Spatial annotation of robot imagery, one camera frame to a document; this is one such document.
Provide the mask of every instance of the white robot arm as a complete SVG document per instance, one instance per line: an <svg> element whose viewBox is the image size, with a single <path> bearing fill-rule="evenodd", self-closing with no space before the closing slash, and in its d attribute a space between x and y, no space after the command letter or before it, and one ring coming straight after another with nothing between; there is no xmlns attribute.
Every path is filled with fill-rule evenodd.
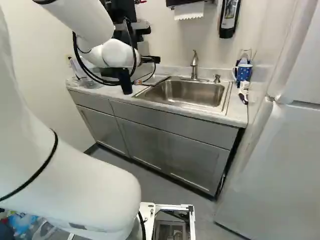
<svg viewBox="0 0 320 240"><path fill-rule="evenodd" d="M108 42L114 27L98 0L37 2L88 46L131 49ZM104 60L110 64L108 59L109 54ZM88 239L125 240L137 224L141 204L137 179L75 150L28 109L17 88L1 9L0 74L0 208L45 217Z"/></svg>
<svg viewBox="0 0 320 240"><path fill-rule="evenodd" d="M33 0L77 34L80 54L97 67L132 68L132 47L111 39L115 26L99 0ZM137 50L136 65L140 64Z"/></svg>

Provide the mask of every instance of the refrigerator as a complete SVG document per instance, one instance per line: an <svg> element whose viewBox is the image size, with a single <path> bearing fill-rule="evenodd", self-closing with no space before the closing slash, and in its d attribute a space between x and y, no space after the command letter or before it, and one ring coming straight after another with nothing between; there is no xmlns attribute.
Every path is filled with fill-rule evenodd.
<svg viewBox="0 0 320 240"><path fill-rule="evenodd" d="M248 127L214 217L252 240L320 239L320 2L269 0Z"/></svg>

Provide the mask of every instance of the gray countertop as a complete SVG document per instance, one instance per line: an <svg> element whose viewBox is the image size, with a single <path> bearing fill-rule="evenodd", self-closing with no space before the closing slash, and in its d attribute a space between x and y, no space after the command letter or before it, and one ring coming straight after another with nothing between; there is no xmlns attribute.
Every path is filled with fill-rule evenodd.
<svg viewBox="0 0 320 240"><path fill-rule="evenodd" d="M201 69L199 69L199 72L203 73L202 77L204 78L206 77L205 76L206 71L210 72L211 69L205 69L202 71ZM212 71L218 71L218 73L221 74L222 81L230 81L230 78L228 78L228 75L224 73L227 73L227 71L231 71L231 70L212 69ZM162 67L159 72L160 74L165 74L165 75L174 74L175 76L188 77L186 74L183 73L183 71L178 72L177 68L173 68L173 67ZM143 99L138 99L133 96L139 93L140 91L148 88L148 86L133 85L132 88L133 88L132 94L124 95L122 92L121 86L103 86L97 89L88 89L81 86L67 86L67 89L72 91L76 91L84 94L90 94L90 95L94 95L94 96L98 96L101 98L106 98L106 99L110 99L110 100L114 100L122 103L160 110L168 113L202 119L202 120L206 120L214 123L225 124L225 125L234 126L238 128L246 128L248 124L247 106L241 102L238 96L238 89L235 84L232 84L232 87L231 87L231 94L230 94L229 105L227 108L226 115L210 112L209 110L207 111L207 110L198 110L198 109L188 109L188 108L182 108L179 106L167 105L163 103L157 103L157 102L146 101Z"/></svg>

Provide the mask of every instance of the cup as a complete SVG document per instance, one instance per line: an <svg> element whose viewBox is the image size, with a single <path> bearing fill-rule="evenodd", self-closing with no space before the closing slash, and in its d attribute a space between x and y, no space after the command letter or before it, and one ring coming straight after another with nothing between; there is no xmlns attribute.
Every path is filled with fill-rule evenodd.
<svg viewBox="0 0 320 240"><path fill-rule="evenodd" d="M232 68L232 76L236 81L237 87L240 87L240 82L249 81L252 73L252 64L240 63Z"/></svg>

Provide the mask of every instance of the sink basin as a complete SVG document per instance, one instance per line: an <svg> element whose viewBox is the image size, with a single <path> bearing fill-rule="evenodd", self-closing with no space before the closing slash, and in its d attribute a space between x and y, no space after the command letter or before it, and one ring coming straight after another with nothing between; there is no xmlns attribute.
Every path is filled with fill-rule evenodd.
<svg viewBox="0 0 320 240"><path fill-rule="evenodd" d="M151 102L180 106L188 109L226 113L225 107L230 82L194 81L170 77L156 86L149 87L134 97Z"/></svg>

